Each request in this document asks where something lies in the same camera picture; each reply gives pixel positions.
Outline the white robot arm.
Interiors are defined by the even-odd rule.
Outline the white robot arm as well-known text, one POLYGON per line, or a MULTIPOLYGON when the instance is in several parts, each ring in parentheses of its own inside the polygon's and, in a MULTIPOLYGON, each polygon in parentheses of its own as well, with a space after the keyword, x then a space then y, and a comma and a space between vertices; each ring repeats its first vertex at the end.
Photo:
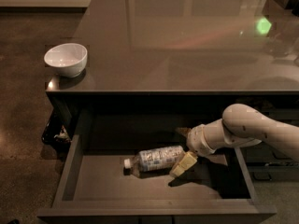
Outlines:
POLYGON ((189 170, 197 157, 207 157, 224 147, 251 147, 261 142, 299 161, 299 128, 270 119, 248 105, 229 105, 221 119, 193 128, 177 128, 177 132, 186 138, 188 151, 171 169, 173 177, 189 170))

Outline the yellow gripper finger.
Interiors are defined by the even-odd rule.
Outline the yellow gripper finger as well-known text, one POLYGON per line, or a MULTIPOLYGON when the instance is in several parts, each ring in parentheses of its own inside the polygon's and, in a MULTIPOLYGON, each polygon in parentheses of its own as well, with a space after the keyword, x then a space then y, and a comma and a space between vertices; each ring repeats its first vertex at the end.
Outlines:
POLYGON ((183 151, 170 171, 171 176, 181 176, 197 162, 197 155, 191 151, 183 151))
POLYGON ((188 133, 190 132, 190 128, 186 128, 186 127, 178 127, 176 128, 176 132, 184 137, 188 136, 188 133))

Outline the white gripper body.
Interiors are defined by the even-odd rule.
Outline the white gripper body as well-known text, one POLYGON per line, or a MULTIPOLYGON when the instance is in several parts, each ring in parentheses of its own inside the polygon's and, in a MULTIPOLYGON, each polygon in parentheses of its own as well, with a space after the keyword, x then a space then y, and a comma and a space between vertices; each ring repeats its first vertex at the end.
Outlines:
POLYGON ((186 138, 188 149, 199 157, 207 157, 215 153, 215 149, 211 148, 205 139, 204 128, 204 125, 191 128, 186 138))

